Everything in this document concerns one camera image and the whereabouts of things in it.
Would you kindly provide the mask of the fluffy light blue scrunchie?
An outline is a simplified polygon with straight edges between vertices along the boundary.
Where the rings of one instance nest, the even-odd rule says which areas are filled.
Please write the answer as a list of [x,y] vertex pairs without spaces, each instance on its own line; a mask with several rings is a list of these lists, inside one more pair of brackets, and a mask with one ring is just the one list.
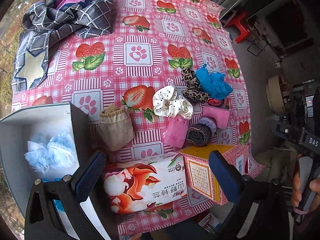
[[38,134],[27,142],[27,148],[25,160],[34,171],[42,174],[50,169],[67,169],[78,162],[75,143],[66,131],[57,133],[50,139]]

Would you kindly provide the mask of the beige sock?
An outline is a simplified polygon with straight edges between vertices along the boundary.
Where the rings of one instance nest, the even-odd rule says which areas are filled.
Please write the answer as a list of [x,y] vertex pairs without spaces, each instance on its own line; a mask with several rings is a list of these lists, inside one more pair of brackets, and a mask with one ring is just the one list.
[[116,107],[112,103],[103,109],[99,114],[97,133],[112,152],[127,145],[135,137],[135,132],[126,107]]

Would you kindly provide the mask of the leopard print scrunchie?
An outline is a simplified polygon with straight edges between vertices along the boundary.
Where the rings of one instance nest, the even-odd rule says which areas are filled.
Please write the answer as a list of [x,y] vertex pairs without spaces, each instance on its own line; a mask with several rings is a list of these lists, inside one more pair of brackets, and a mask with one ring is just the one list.
[[186,88],[181,90],[182,95],[194,103],[206,103],[209,94],[202,90],[200,82],[192,68],[183,68],[181,70],[182,80],[186,84]]

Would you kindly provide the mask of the white polka dot scrunchie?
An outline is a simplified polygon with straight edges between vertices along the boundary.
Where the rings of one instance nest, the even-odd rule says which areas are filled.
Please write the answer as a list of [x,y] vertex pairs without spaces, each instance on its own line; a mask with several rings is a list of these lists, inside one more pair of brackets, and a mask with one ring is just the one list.
[[153,112],[157,116],[176,117],[190,120],[194,109],[192,104],[183,96],[178,94],[175,85],[168,85],[158,90],[152,97]]

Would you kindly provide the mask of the pink navy striped sock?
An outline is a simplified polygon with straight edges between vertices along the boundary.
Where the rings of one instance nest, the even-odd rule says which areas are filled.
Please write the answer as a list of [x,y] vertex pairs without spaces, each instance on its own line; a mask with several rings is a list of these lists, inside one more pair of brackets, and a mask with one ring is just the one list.
[[229,109],[229,101],[228,98],[219,100],[219,99],[214,99],[214,98],[209,98],[207,100],[208,105],[218,107],[218,108],[223,108],[223,109]]

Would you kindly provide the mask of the floral tissue pack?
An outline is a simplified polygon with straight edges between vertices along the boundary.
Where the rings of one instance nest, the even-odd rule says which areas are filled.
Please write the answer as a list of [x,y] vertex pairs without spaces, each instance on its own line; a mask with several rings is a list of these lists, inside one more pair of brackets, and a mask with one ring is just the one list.
[[118,214],[151,210],[188,194],[184,160],[176,152],[107,165],[103,180],[111,210]]

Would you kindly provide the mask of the dark beaded rolled sock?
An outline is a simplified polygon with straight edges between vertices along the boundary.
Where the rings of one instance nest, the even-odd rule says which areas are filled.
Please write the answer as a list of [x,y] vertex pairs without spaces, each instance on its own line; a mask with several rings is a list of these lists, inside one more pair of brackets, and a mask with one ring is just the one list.
[[186,140],[196,147],[203,147],[210,143],[212,130],[204,124],[195,124],[188,128]]

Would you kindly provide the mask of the lavender knitted rolled sock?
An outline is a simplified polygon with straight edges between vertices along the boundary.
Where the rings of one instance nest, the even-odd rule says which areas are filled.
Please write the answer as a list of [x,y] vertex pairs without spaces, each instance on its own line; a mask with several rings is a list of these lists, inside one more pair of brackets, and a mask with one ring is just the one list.
[[199,124],[206,125],[210,128],[212,135],[217,132],[216,120],[210,116],[203,116],[199,119]]

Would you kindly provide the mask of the white storage box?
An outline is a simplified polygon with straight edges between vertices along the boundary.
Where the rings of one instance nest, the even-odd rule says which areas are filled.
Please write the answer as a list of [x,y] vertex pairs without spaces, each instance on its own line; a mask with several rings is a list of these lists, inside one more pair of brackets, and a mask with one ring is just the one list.
[[90,198],[106,157],[89,146],[88,117],[71,103],[1,120],[1,163],[25,239],[109,239]]

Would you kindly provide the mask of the pink foam sponge with holes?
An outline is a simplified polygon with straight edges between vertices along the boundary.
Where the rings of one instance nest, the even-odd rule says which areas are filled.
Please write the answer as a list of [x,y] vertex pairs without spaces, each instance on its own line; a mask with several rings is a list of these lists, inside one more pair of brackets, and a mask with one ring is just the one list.
[[187,136],[188,127],[188,119],[183,118],[181,115],[176,115],[174,118],[171,117],[163,139],[164,144],[182,148]]

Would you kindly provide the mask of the pink strawberry tablecloth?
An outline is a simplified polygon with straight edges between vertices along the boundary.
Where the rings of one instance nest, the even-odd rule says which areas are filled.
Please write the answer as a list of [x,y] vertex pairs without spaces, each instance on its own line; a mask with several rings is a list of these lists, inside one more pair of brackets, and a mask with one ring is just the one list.
[[[212,143],[251,146],[251,119],[245,80],[232,47],[231,38],[220,22],[223,6],[211,0],[111,0],[98,10],[98,18],[110,17],[111,34],[82,39],[69,34],[49,49],[46,79],[28,92],[14,92],[12,107],[31,103],[71,102],[89,116],[89,129],[96,136],[99,111],[111,103],[125,105],[125,92],[143,95],[144,85],[155,91],[175,85],[186,89],[181,70],[203,64],[209,73],[225,74],[233,92],[222,109],[229,110],[225,128],[218,129]],[[121,150],[111,153],[111,160],[126,162],[178,150],[164,142],[169,118],[156,117],[148,105],[129,107],[135,137]],[[155,211],[139,211],[119,217],[120,239],[137,233],[151,232],[174,225],[227,199],[217,180],[197,182],[214,186],[213,201],[191,188],[179,201],[157,207]]]

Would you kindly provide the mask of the red plastic stool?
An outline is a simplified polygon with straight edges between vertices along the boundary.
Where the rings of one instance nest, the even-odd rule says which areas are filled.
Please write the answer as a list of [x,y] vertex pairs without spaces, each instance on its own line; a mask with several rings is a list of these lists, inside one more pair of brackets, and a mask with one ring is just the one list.
[[239,36],[235,39],[236,43],[241,43],[246,40],[251,35],[251,29],[248,25],[249,13],[247,11],[243,11],[235,14],[233,18],[227,21],[225,27],[236,27],[240,31]]

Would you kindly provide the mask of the navy plaid cloth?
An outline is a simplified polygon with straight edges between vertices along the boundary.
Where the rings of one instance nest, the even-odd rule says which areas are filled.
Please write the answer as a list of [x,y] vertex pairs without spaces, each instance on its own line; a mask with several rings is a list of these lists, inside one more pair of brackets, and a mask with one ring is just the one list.
[[14,93],[42,83],[48,73],[49,48],[76,33],[82,39],[110,34],[112,0],[42,0],[23,15],[23,31],[14,63]]

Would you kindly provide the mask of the black folding chair frame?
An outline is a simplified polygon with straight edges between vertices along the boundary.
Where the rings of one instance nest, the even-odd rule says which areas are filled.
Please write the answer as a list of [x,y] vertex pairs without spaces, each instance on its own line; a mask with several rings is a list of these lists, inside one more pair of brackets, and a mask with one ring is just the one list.
[[265,33],[261,33],[255,25],[251,26],[251,38],[247,38],[249,46],[247,51],[255,57],[258,57],[262,51],[265,51],[268,40]]

